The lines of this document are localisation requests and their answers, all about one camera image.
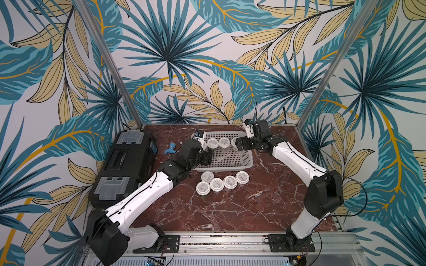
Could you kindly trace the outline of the yogurt cup green label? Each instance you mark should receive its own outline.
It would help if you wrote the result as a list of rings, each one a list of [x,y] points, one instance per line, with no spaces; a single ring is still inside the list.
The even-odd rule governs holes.
[[[215,138],[208,139],[206,144],[207,144],[207,148],[211,151],[215,151],[219,147],[219,141],[218,139],[215,139]]]

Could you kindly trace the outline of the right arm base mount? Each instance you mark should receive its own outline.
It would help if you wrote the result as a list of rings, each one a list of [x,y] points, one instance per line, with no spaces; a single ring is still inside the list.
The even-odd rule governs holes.
[[[298,239],[292,234],[272,234],[263,239],[263,244],[269,246],[272,253],[310,253],[316,248],[311,236]]]

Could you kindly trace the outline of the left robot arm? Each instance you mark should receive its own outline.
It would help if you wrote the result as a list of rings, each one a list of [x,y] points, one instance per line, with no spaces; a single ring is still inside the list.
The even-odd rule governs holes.
[[[128,197],[106,210],[94,209],[90,213],[83,239],[100,264],[112,265],[129,247],[155,247],[160,231],[153,225],[146,226],[139,235],[129,228],[156,200],[186,180],[196,167],[211,163],[213,154],[204,150],[204,145],[203,137],[185,140],[180,150]]]

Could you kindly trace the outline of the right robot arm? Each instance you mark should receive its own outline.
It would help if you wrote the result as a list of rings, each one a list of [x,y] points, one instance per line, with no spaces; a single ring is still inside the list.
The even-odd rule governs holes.
[[[301,242],[335,210],[343,205],[343,177],[336,171],[328,171],[297,151],[280,137],[263,140],[256,137],[240,137],[236,140],[239,151],[259,150],[268,153],[285,164],[306,185],[304,209],[287,229],[286,234],[294,242]]]

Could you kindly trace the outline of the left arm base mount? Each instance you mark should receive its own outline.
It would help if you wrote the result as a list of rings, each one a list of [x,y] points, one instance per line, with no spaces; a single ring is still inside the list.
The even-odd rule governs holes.
[[[129,249],[134,254],[177,253],[180,235],[168,235],[156,225],[134,228]]]

